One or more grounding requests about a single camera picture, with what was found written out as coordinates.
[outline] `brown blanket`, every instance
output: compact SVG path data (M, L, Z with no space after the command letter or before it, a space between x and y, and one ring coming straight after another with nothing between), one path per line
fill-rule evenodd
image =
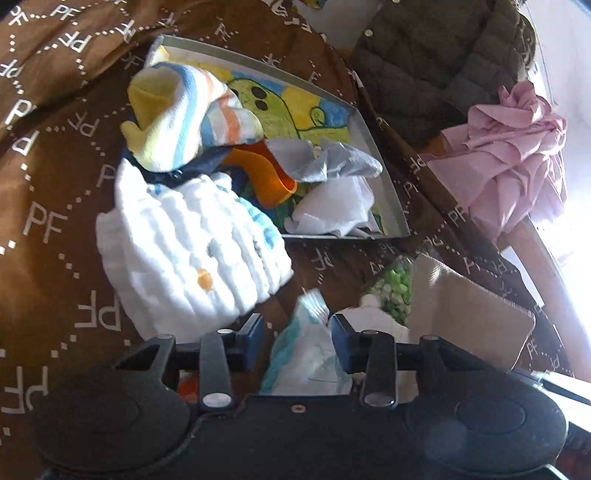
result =
M356 101L337 52L281 2L259 0L25 1L0 24L0 478L41 466L26 415L65 378L141 339L102 269L95 218L113 207L113 177L129 113L125 89L161 33L227 47ZM274 330L303 289L321 289L332 311L357 303L396 255L432 245L444 262L532 309L516 269L501 260L395 133L360 107L391 170L413 234L388 242L291 241L295 277L259 306ZM272 332L268 331L269 346ZM520 364L570 367L553 326L537 312ZM256 391L256 375L241 379Z

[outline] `white plastic bag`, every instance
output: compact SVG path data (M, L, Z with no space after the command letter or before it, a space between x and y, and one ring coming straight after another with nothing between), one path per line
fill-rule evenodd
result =
M261 395L347 395L351 376L336 356L329 310L318 289L300 296L290 324L275 340Z

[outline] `orange object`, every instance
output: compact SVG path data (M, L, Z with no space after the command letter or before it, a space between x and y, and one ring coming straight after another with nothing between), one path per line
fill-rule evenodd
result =
M434 157L445 157L447 152L443 146L443 137L438 135L435 138L432 138L421 153L431 154Z
M197 284L205 291L213 288L213 278L210 272L204 268L197 270Z
M277 207L297 190L297 182L283 171L264 142L235 146L222 165L244 169L264 209Z

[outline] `white cloth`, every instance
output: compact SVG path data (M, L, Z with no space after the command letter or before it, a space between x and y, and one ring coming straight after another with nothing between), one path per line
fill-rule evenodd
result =
M97 217L96 237L105 273L142 338L172 333L178 343L197 341L293 274L277 229L261 225L263 214L253 219L253 207L227 182L224 174L219 186L203 175L153 196L139 170L121 162L115 208ZM209 291L198 271L210 276Z
M284 221L285 230L296 235L347 235L370 217L374 194L363 177L340 177L314 188Z
M335 352L329 310L318 289L301 295L279 334L261 382L261 395L347 395L351 376Z
M320 147L292 138L265 140L267 148L285 173L303 183L317 183L339 177L375 178L382 164L350 145L320 139Z

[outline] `pink cloth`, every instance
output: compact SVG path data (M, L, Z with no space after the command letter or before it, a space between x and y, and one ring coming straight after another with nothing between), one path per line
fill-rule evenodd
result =
M519 82L511 94L501 87L499 98L500 105L471 107L466 125L441 132L448 156L428 161L493 242L530 212L554 220L566 201L566 120L531 82Z

